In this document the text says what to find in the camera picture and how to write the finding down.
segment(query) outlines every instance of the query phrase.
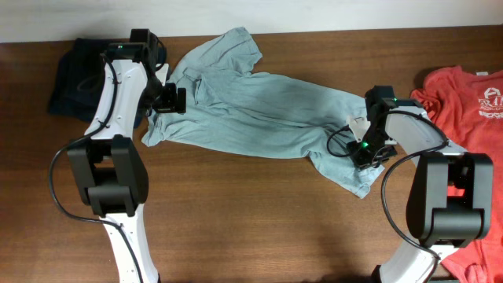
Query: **red t-shirt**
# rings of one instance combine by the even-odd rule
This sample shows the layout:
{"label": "red t-shirt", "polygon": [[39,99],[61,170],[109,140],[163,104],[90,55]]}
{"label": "red t-shirt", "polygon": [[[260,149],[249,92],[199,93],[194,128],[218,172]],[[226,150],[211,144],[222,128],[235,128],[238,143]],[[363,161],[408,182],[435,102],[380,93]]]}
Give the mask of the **red t-shirt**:
{"label": "red t-shirt", "polygon": [[461,283],[503,283],[503,71],[473,75],[460,66],[442,68],[411,97],[453,142],[471,153],[486,153],[494,163],[489,233],[442,264]]}

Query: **white wall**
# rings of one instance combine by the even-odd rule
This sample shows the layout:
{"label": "white wall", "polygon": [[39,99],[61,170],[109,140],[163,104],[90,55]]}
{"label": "white wall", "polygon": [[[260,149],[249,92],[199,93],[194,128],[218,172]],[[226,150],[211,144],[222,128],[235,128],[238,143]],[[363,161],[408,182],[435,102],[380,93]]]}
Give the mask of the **white wall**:
{"label": "white wall", "polygon": [[503,24],[502,0],[0,0],[0,42]]}

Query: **light blue shirt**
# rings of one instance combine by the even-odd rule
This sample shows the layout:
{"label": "light blue shirt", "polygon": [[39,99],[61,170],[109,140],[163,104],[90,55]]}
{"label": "light blue shirt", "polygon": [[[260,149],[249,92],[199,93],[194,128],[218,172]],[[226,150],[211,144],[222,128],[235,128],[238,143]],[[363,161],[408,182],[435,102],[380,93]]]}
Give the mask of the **light blue shirt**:
{"label": "light blue shirt", "polygon": [[[153,113],[143,143],[169,140],[267,158],[308,156],[322,175],[363,198],[383,167],[360,171],[349,157],[331,156],[326,142],[348,115],[366,116],[364,99],[283,75],[252,74],[260,58],[244,28],[190,51],[169,80],[187,89],[187,113]],[[350,141],[349,135],[340,140]]]}

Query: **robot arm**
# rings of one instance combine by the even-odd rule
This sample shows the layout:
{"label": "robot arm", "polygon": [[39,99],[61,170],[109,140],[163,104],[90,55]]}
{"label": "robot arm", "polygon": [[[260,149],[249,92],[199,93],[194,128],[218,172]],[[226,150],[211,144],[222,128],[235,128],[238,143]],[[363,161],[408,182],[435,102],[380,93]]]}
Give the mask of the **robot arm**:
{"label": "robot arm", "polygon": [[[376,268],[374,279],[383,283],[424,282],[440,260],[487,235],[493,164],[486,154],[468,153],[449,141],[417,101],[397,99],[390,86],[375,86],[365,95],[365,103],[366,119],[349,122],[356,139],[347,146],[354,153],[351,159],[357,167],[370,167],[396,154],[393,145],[397,144],[410,157],[415,156],[412,161],[417,170],[406,221],[413,241],[424,248],[414,247],[404,239],[393,257]],[[389,174],[381,188],[384,207]],[[447,186],[464,189],[464,195],[447,196]],[[386,208],[385,212],[395,228]]]}
{"label": "robot arm", "polygon": [[[131,139],[136,115],[151,109],[184,113],[185,89],[177,92],[174,84],[165,85],[169,66],[156,70],[157,46],[158,39],[149,30],[132,30],[129,42],[108,47],[105,85],[86,134],[98,129],[111,110],[112,115],[102,130],[68,150],[83,203],[126,235],[124,239],[116,228],[105,225],[121,282],[160,282],[143,223],[149,177]],[[112,160],[113,167],[98,166],[103,160]]]}

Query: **wooden table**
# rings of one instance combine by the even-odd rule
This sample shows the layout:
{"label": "wooden table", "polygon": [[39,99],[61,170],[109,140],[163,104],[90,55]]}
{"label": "wooden table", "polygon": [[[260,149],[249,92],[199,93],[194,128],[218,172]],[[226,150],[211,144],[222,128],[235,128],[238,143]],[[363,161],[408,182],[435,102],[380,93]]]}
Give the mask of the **wooden table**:
{"label": "wooden table", "polygon": [[[212,38],[163,39],[169,63],[176,65]],[[380,84],[407,97],[443,66],[503,69],[501,26],[254,38],[263,53],[255,72],[357,95]],[[46,113],[57,62],[71,47],[72,42],[0,45],[1,282],[118,281],[103,227],[65,218],[47,187],[55,151],[87,128]],[[382,212],[380,178],[359,200],[322,177],[308,159],[237,156],[168,141],[146,148],[140,143],[145,132],[144,121],[134,142],[149,172],[145,226],[163,281],[342,282],[369,275],[401,241]],[[404,164],[388,186],[391,213],[403,229],[413,172],[411,163]],[[55,179],[64,206],[91,216],[66,157]]]}

